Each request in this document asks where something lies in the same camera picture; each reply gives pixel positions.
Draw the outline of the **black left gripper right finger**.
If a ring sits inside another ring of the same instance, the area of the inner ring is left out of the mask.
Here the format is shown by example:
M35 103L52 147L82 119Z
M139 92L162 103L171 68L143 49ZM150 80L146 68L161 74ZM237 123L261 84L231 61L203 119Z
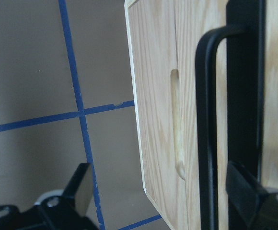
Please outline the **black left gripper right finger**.
M263 187L247 169L228 162L229 225L278 225L278 189Z

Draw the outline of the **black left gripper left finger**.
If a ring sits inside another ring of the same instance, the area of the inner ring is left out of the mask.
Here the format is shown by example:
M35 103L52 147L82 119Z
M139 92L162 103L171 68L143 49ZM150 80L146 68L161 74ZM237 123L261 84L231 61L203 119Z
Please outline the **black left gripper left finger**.
M64 189L43 193L37 199L37 205L52 196L65 198L80 216L85 216L93 197L92 166L89 163L80 163Z

